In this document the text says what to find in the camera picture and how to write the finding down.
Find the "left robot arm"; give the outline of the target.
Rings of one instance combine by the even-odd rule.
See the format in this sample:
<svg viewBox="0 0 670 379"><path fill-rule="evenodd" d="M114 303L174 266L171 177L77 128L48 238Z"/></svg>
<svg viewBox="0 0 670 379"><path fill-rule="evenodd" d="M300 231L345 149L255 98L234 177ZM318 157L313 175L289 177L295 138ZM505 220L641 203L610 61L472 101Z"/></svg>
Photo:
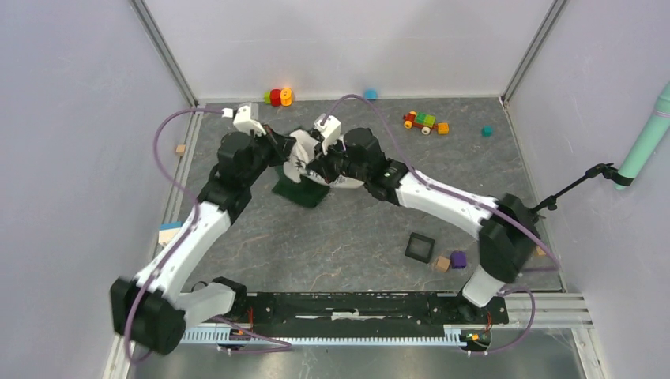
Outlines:
<svg viewBox="0 0 670 379"><path fill-rule="evenodd" d="M167 355L187 329L221 315L233 322L247 315L248 301L238 294L238 284L213 281L190 293L182 288L249 204L259 176L290 160L296 138L262 128L261 134L235 131L221 138L217 162L175 238L133 278L120 277L111 285L113 326L127 356L133 355L132 343Z"/></svg>

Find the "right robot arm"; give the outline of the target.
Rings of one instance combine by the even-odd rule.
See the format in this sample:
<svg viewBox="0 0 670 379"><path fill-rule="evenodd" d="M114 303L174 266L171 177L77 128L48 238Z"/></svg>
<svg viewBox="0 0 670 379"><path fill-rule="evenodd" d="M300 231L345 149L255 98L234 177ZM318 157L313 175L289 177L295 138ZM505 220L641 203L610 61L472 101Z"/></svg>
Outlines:
<svg viewBox="0 0 670 379"><path fill-rule="evenodd" d="M458 316L476 322L488 303L522 272L540 235L520 198L485 197L428 178L408 164L386 157L378 138L366 128L317 140L316 130L292 151L292 166L323 185L363 186L380 201L437 217L478 241L479 264L460 290Z"/></svg>

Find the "white and green t-shirt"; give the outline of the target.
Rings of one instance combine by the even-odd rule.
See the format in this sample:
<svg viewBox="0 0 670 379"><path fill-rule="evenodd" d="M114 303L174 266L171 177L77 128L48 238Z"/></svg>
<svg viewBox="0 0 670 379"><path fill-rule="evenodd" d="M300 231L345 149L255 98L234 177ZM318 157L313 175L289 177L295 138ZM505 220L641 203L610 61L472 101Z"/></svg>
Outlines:
<svg viewBox="0 0 670 379"><path fill-rule="evenodd" d="M309 169L317 152L322 152L322 144L306 130L297 129L289 134L296 139L296 144L289 155L289 161L277 168L278 181L272 192L287 201L303 208L315 208L331 189L355 190L363 186L363 182L354 178L337 176L326 180L316 171Z"/></svg>

